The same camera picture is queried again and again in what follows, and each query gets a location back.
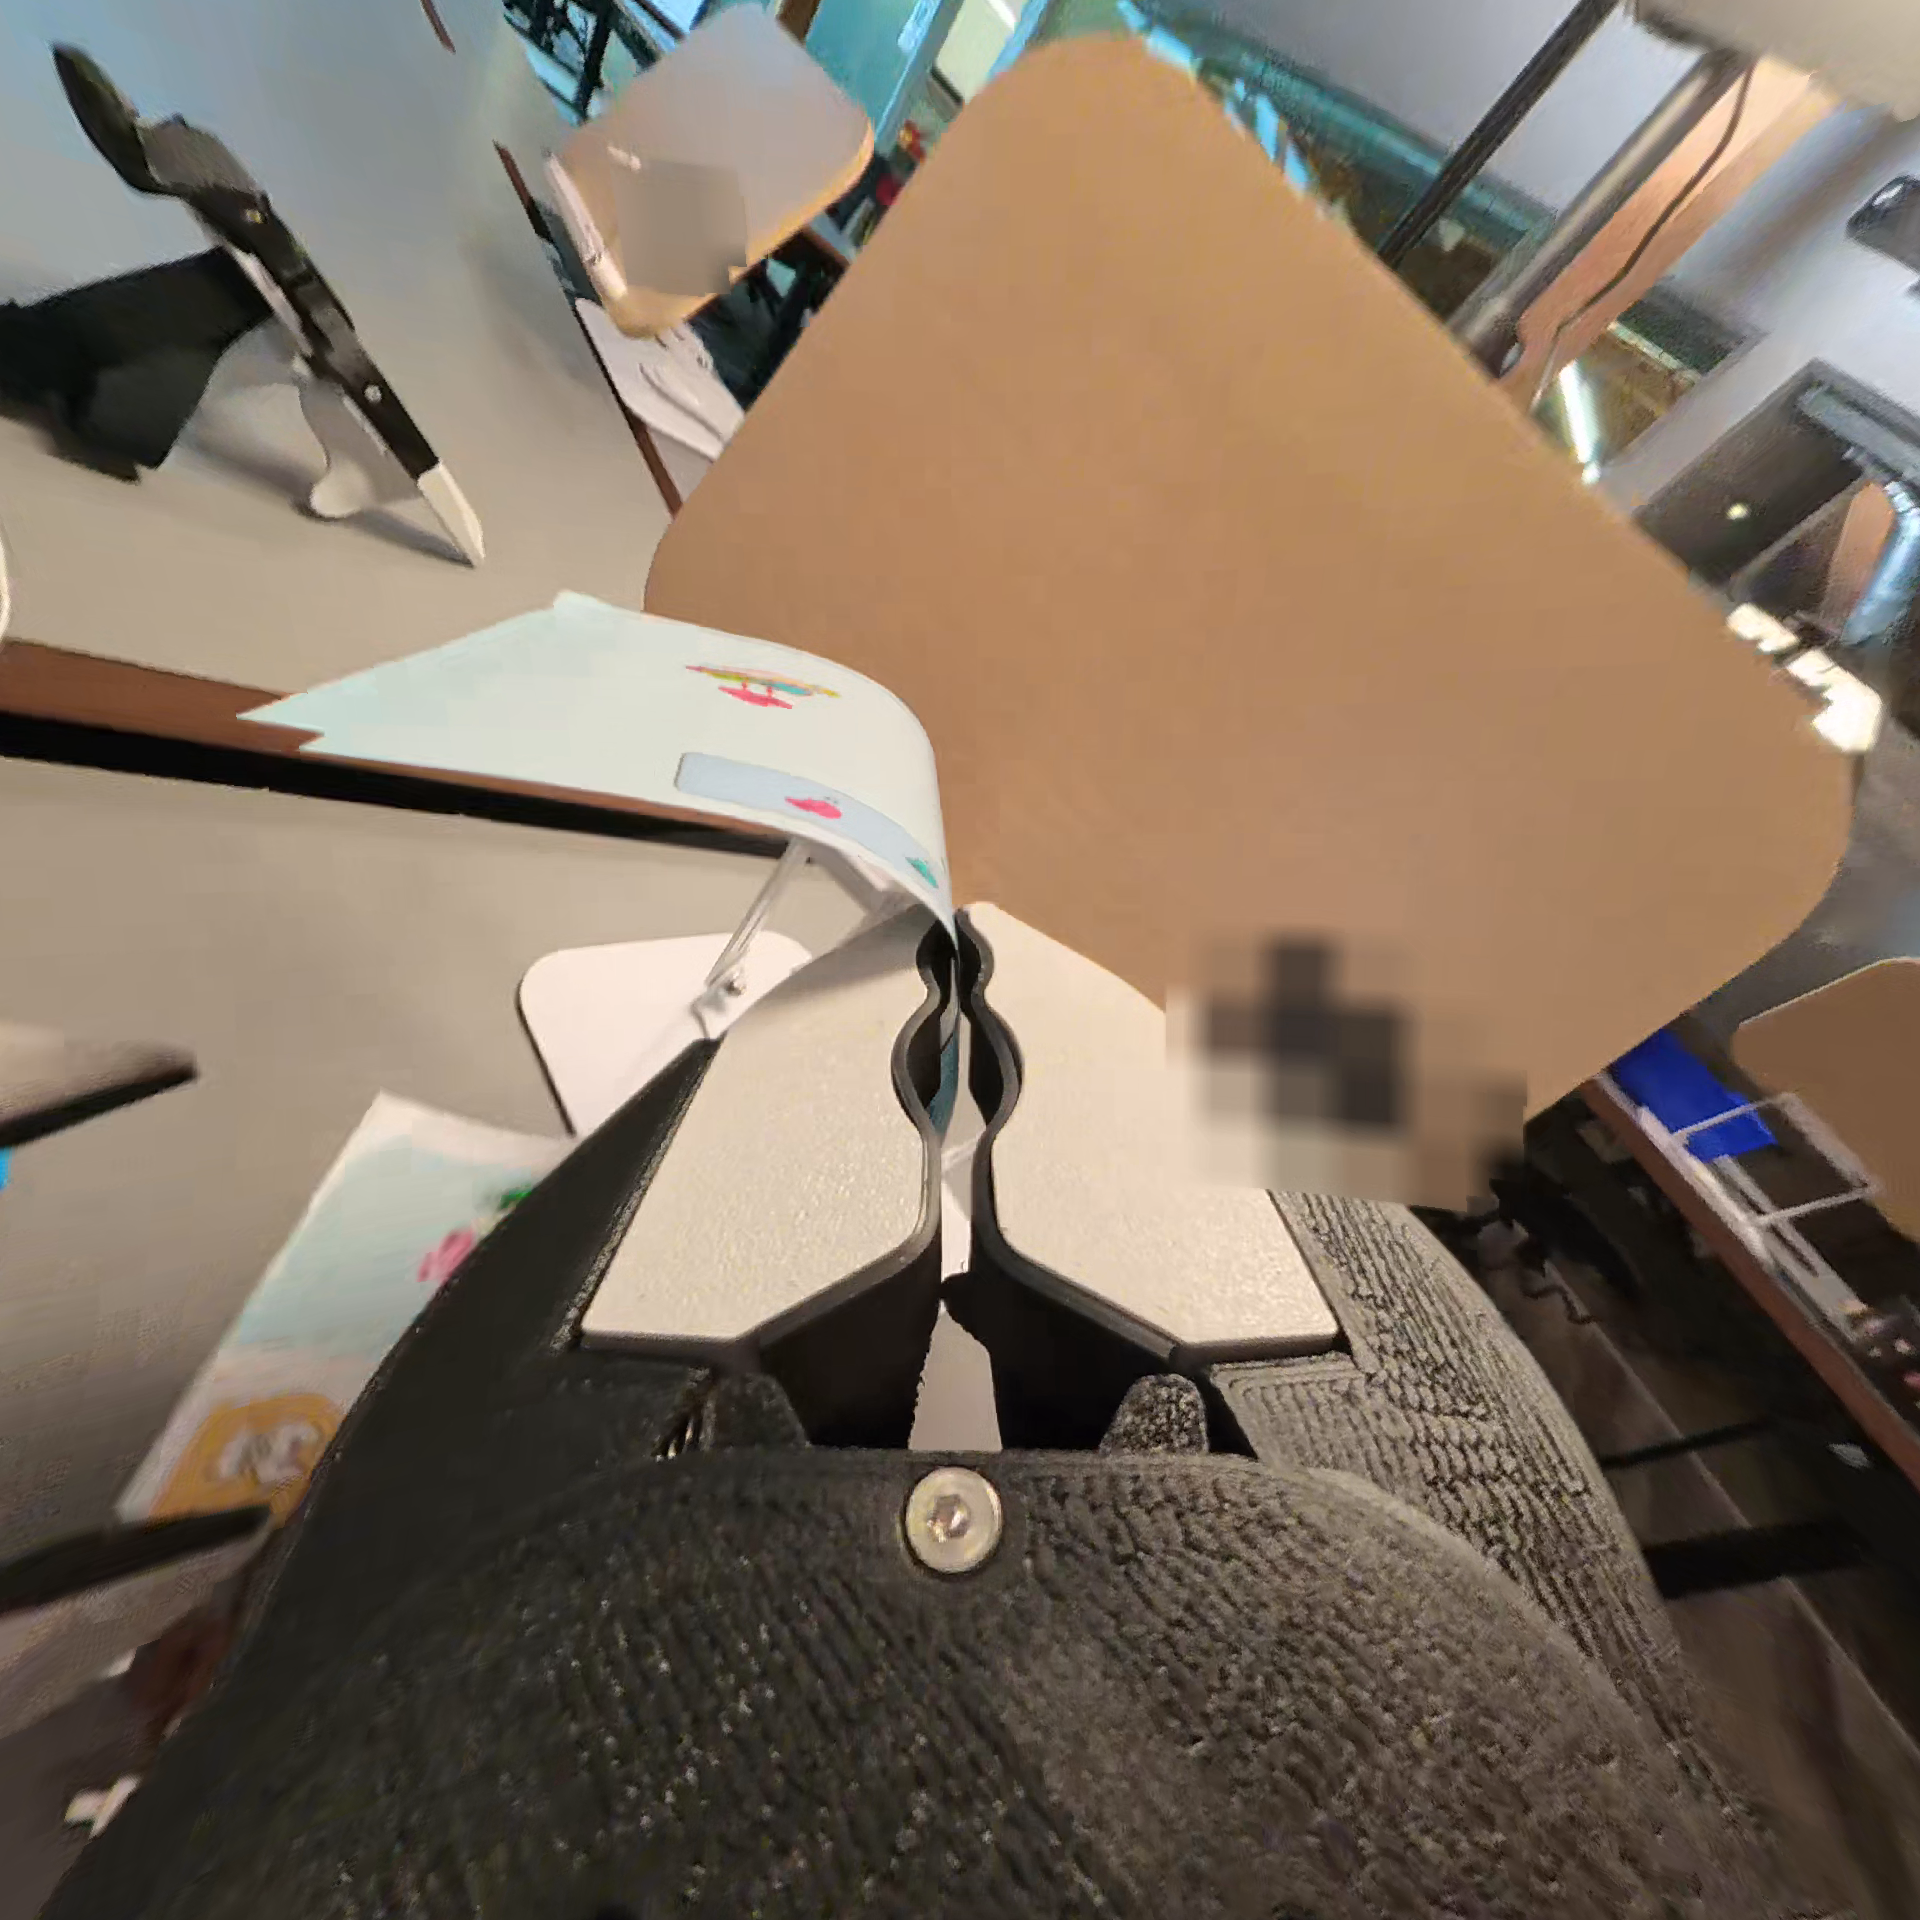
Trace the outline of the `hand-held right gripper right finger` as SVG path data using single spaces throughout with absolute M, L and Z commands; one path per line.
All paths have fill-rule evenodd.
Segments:
M 1013 1045 L 987 1149 L 1006 1250 L 1176 1354 L 1330 1354 L 1336 1309 L 1275 1195 L 1205 1168 L 1165 1011 L 1003 907 L 970 907 L 967 929 Z

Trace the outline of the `blue plastic bin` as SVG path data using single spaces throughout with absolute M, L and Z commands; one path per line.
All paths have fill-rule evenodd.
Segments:
M 1627 1106 L 1657 1120 L 1703 1165 L 1778 1145 L 1757 1105 L 1727 1085 L 1671 1029 L 1616 1059 L 1606 1077 Z

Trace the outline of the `tan plywood chair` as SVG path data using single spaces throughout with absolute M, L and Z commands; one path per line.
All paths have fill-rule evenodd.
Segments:
M 1741 1069 L 1797 1094 L 1835 1131 L 1898 1120 L 1919 1100 L 1919 961 L 1891 957 L 1741 1024 Z
M 549 155 L 549 197 L 624 338 L 691 321 L 821 218 L 870 115 L 763 8 L 710 17 Z
M 643 606 L 898 694 L 955 900 L 1169 1008 L 1233 1184 L 1464 1198 L 1855 826 L 1785 676 L 1137 38 L 962 109 Z

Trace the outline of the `lego instruction booklet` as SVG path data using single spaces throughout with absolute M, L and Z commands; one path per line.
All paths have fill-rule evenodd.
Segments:
M 381 1364 L 569 1140 L 377 1094 L 114 1505 L 125 1522 L 299 1505 Z
M 442 648 L 243 710 L 303 753 L 802 841 L 867 922 L 953 933 L 938 763 L 883 683 L 774 640 L 562 592 Z

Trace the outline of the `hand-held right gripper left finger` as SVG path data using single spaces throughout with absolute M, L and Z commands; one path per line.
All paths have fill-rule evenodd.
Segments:
M 733 1022 L 583 1309 L 583 1345 L 746 1358 L 938 1236 L 953 942 L 909 906 Z

